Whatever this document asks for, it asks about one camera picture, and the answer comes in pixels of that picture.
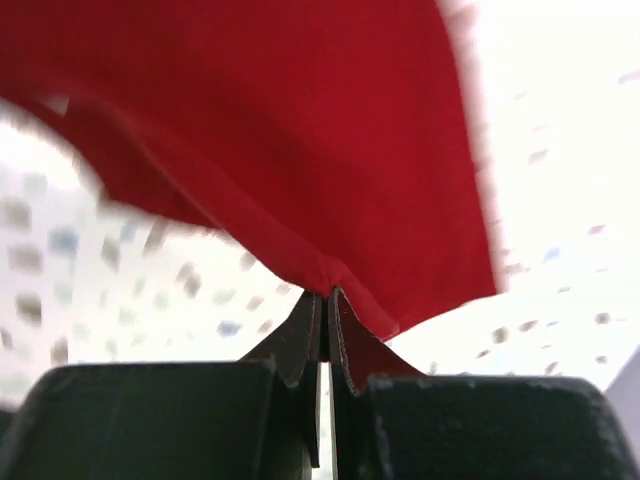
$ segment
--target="red towel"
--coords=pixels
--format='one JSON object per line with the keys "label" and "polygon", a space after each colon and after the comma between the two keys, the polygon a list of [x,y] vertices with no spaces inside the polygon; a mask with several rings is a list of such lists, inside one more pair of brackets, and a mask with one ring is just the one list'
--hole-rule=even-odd
{"label": "red towel", "polygon": [[[378,337],[495,293],[431,0],[0,0],[0,93],[110,196],[347,293]],[[38,102],[70,98],[65,115]]]}

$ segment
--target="red cloth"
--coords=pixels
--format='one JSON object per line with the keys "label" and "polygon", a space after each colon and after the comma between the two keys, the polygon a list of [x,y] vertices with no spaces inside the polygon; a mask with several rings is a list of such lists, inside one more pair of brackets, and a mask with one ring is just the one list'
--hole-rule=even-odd
{"label": "red cloth", "polygon": [[[495,293],[430,0],[0,0],[0,93],[110,196],[340,285],[386,339]],[[35,100],[68,95],[59,116]]]}

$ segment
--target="blue speckle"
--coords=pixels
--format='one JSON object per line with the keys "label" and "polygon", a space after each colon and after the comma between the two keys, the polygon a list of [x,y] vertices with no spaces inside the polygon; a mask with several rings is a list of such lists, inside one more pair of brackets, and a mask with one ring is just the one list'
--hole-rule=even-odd
{"label": "blue speckle", "polygon": [[542,263],[549,262],[551,260],[555,260],[560,256],[560,247],[551,247],[547,253],[544,255],[542,259]]}
{"label": "blue speckle", "polygon": [[75,257],[78,252],[78,233],[71,227],[61,227],[49,232],[49,251],[68,257]]}
{"label": "blue speckle", "polygon": [[120,241],[122,243],[132,242],[136,236],[136,231],[138,230],[138,225],[133,222],[127,222],[122,226],[120,230]]}
{"label": "blue speckle", "polygon": [[223,320],[220,322],[220,325],[218,325],[217,332],[221,337],[233,337],[241,327],[242,325],[239,323]]}

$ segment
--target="gray floor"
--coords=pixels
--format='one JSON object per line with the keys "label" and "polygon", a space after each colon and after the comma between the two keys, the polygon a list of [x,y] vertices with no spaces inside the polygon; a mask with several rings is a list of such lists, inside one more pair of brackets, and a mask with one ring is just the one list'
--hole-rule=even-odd
{"label": "gray floor", "polygon": [[613,405],[618,418],[627,433],[627,438],[636,456],[640,460],[640,349],[613,382],[607,397]]}

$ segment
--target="red fabric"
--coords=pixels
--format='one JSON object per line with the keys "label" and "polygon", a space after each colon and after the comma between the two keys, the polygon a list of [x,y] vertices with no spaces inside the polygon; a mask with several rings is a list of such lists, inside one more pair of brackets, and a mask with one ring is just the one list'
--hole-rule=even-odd
{"label": "red fabric", "polygon": [[[385,339],[495,293],[430,0],[0,0],[0,92],[110,196],[340,285]],[[35,100],[71,99],[65,116]]]}

